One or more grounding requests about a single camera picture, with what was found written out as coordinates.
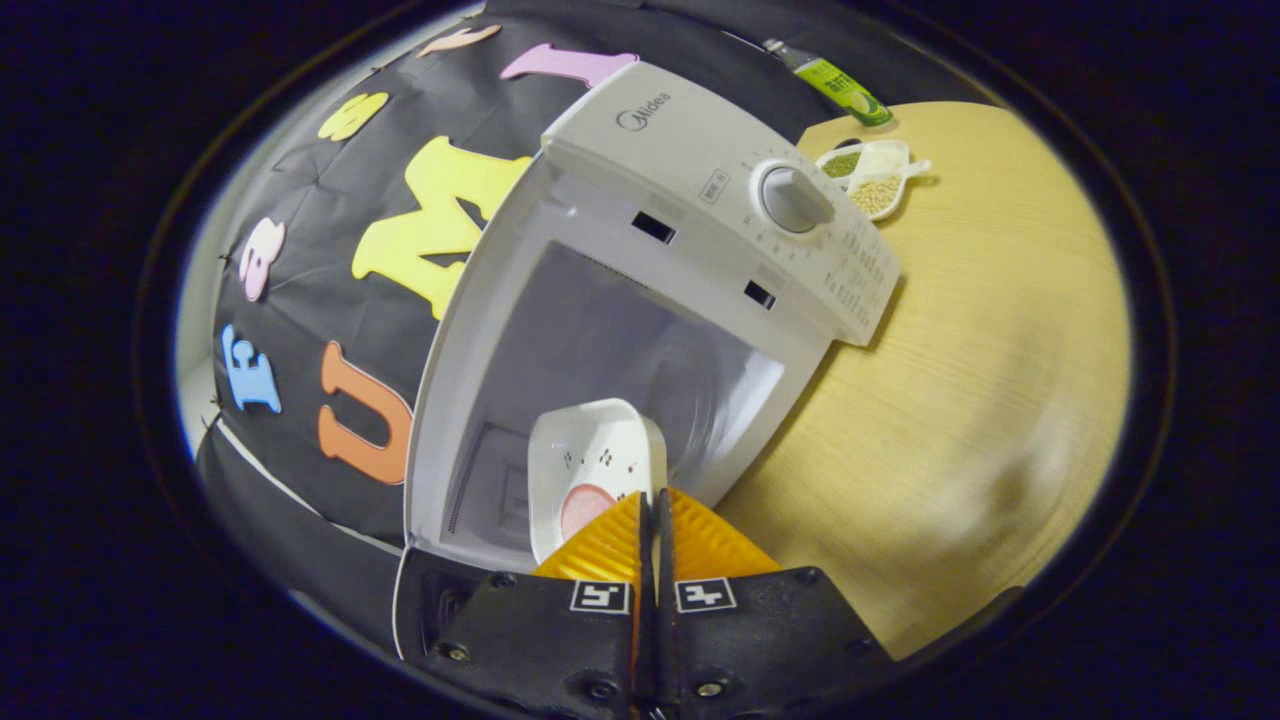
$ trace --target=midea logo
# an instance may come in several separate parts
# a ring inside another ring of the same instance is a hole
[[[649,126],[649,117],[662,109],[662,104],[671,100],[671,96],[663,92],[662,95],[654,97],[653,100],[645,102],[643,106],[635,110],[622,110],[618,113],[616,122],[618,127],[628,131],[641,131]]]

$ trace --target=bottle label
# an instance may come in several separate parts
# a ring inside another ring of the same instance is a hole
[[[819,58],[805,63],[796,69],[796,76],[835,100],[864,126],[882,126],[893,119],[893,113],[881,105],[865,87],[827,60]]]

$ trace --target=pink food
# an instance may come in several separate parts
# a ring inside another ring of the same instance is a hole
[[[561,533],[564,539],[591,524],[605,510],[613,507],[613,496],[599,486],[584,483],[568,491],[564,505],[561,506]]]

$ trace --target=bottle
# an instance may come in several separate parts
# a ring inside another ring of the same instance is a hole
[[[893,119],[893,113],[865,87],[826,59],[781,40],[765,40],[764,49],[864,126],[879,128]]]

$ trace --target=table surface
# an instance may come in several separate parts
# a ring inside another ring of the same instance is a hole
[[[1130,332],[1085,193],[1016,115],[892,108],[809,128],[901,140],[932,170],[878,223],[902,281],[869,347],[833,345],[717,511],[783,566],[818,565],[901,659],[1030,580],[1093,500],[1121,432]]]

